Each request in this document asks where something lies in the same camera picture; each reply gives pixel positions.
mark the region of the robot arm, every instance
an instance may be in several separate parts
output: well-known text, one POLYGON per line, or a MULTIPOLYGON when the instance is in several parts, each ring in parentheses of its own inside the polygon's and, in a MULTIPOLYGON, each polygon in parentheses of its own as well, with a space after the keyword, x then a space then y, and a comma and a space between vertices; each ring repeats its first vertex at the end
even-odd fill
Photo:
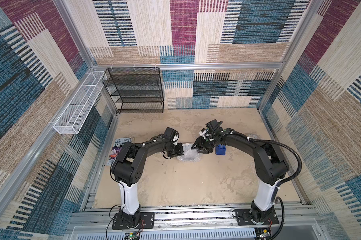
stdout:
POLYGON ((167 128, 164 134, 152 137, 142 143, 126 142, 111 166, 110 174, 114 174, 119 183, 122 196, 121 210, 115 216, 112 225, 114 230, 135 227, 140 220, 140 204, 138 201, 137 182, 143 173, 148 156, 157 152, 167 152, 168 159, 183 155, 182 143, 178 143, 179 133, 167 128))
POLYGON ((235 147, 254 158, 255 171, 260 179, 258 193, 252 202, 251 220, 255 224, 267 221, 274 210, 277 183, 289 170, 281 148, 276 144, 252 142, 247 136, 234 129, 220 127, 222 122, 212 120, 199 132, 191 149, 209 154, 220 144, 235 147))
POLYGON ((167 152, 169 158, 182 155, 183 147, 177 143, 179 133, 168 127, 164 134, 152 137, 151 140, 134 144, 126 142, 111 166, 115 179, 131 187, 138 182, 143 173, 146 158, 157 152, 167 152))

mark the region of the black bracket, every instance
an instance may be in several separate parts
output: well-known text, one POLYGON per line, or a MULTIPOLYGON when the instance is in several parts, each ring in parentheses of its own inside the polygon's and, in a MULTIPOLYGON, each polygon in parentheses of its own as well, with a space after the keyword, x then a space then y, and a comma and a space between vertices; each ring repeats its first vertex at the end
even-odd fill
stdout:
MULTIPOLYGON (((237 219, 238 226, 246 226, 246 225, 257 225, 251 221, 251 209, 234 209, 235 216, 237 219)), ((270 220, 273 222, 273 224, 278 224, 278 217, 275 214, 275 210, 272 209, 272 211, 265 217, 266 221, 264 222, 265 225, 270 224, 267 219, 270 218, 270 220)))
MULTIPOLYGON (((142 221, 140 221, 140 219, 143 219, 144 221, 144 225, 143 225, 144 229, 154 228, 154 216, 155 216, 154 212, 140 212, 138 225, 133 229, 140 229, 140 227, 142 226, 142 221)), ((122 211, 117 212, 114 216, 114 221, 112 222, 112 229, 128 230, 129 228, 127 226, 128 226, 127 222, 122 218, 122 211)))

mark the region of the blue container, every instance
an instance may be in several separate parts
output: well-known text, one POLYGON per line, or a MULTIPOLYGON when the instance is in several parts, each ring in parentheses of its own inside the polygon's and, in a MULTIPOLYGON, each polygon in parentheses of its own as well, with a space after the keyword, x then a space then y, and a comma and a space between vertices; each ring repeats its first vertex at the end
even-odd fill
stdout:
POLYGON ((222 144, 215 146, 215 154, 216 155, 226 155, 226 146, 222 145, 222 144))

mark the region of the metal grille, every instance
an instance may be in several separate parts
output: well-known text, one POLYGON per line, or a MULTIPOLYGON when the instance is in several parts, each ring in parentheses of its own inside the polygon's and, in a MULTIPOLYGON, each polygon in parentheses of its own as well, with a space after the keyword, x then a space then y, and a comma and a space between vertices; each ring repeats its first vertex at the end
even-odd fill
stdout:
POLYGON ((119 113, 163 113, 159 68, 108 68, 103 84, 119 113))
POLYGON ((79 133, 102 90, 102 80, 107 80, 104 72, 91 72, 87 76, 82 86, 54 124, 54 129, 59 134, 79 133))
MULTIPOLYGON (((107 233, 109 240, 123 240, 124 232, 107 233)), ((144 231, 140 239, 142 240, 207 240, 207 239, 244 239, 255 237, 254 228, 236 228, 236 229, 200 229, 200 230, 157 230, 144 231)), ((106 240, 105 233, 78 234, 77 240, 106 240)))

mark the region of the beige floor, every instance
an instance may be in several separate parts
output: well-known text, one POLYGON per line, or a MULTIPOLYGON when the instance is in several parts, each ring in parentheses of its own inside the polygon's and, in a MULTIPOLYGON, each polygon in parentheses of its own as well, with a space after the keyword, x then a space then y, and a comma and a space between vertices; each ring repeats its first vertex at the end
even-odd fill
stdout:
MULTIPOLYGON (((263 139, 269 134, 255 108, 165 110, 164 113, 121 114, 114 138, 134 137, 144 142, 172 127, 180 134, 180 142, 193 143, 199 131, 213 119, 223 121, 246 135, 254 133, 263 139)), ((110 178, 104 166, 93 208, 109 208, 120 204, 118 183, 110 178)), ((164 159, 162 153, 147 158, 138 182, 138 198, 142 206, 224 204, 251 202, 258 189, 254 160, 232 147, 226 155, 202 154, 198 162, 164 159)), ((299 201, 291 184, 283 185, 278 195, 284 201, 299 201)))

